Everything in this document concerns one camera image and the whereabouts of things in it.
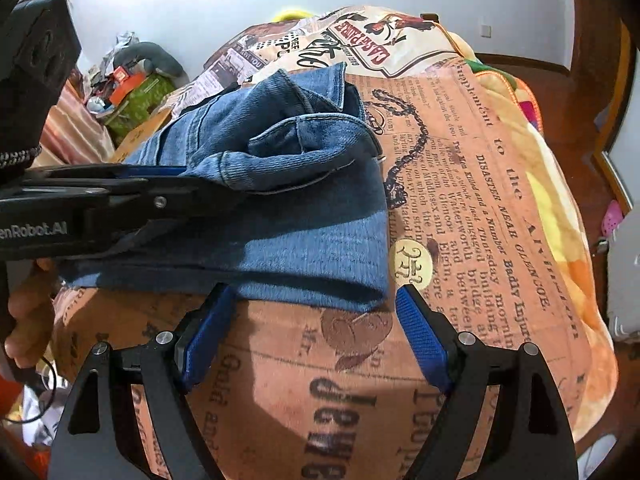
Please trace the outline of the person left hand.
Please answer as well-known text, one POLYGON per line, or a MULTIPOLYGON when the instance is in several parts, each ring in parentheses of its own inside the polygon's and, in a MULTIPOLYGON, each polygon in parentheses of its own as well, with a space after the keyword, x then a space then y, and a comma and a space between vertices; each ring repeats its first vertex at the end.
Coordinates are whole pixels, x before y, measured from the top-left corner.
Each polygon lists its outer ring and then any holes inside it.
POLYGON ((9 296, 9 314, 15 327, 6 337, 6 355, 21 370, 35 366, 44 356, 53 324, 53 296, 58 292, 58 270, 52 259, 37 259, 29 277, 9 296))

